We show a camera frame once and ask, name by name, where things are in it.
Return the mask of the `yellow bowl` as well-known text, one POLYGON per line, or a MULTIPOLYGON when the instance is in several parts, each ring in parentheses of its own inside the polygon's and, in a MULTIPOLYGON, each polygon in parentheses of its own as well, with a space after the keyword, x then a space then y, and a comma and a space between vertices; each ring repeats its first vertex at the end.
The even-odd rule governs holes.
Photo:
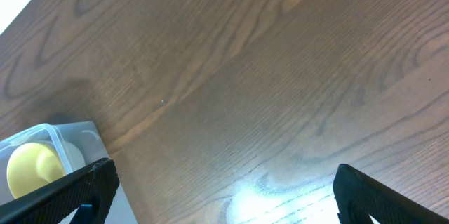
POLYGON ((65 175, 58 153, 46 143, 21 145, 13 151, 6 167, 8 187, 15 199, 65 175))

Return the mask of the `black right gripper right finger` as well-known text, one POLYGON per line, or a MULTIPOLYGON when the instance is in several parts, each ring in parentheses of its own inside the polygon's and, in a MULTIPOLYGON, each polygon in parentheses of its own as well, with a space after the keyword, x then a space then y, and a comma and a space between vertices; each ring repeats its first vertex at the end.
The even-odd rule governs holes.
POLYGON ((340 164, 333 193, 341 224, 447 223, 448 219, 404 197, 348 164, 340 164))

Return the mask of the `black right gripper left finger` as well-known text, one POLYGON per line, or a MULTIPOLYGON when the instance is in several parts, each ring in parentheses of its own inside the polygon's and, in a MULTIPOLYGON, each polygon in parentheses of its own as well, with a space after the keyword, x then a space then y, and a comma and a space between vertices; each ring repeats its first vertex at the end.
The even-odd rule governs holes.
POLYGON ((1 206, 2 223, 70 223, 106 221, 119 177, 113 160, 102 158, 38 190, 1 206))

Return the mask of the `clear plastic container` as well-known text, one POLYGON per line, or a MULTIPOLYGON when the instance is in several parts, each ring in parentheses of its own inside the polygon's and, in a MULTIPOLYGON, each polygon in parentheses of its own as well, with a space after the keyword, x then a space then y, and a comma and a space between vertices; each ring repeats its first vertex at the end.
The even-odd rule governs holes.
POLYGON ((86 165, 107 157, 95 124, 91 121, 70 124, 38 124, 1 141, 1 204, 14 200, 6 179, 6 167, 13 151, 25 143, 46 143, 55 148, 67 174, 73 172, 63 148, 70 142, 81 151, 86 165))

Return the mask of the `white bowl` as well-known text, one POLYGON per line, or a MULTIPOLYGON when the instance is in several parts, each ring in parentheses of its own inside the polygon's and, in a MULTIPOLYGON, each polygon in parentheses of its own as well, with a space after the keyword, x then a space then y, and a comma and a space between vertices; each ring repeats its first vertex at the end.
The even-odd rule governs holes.
POLYGON ((79 148, 70 142, 64 142, 63 148, 73 171, 83 168, 86 163, 79 148))

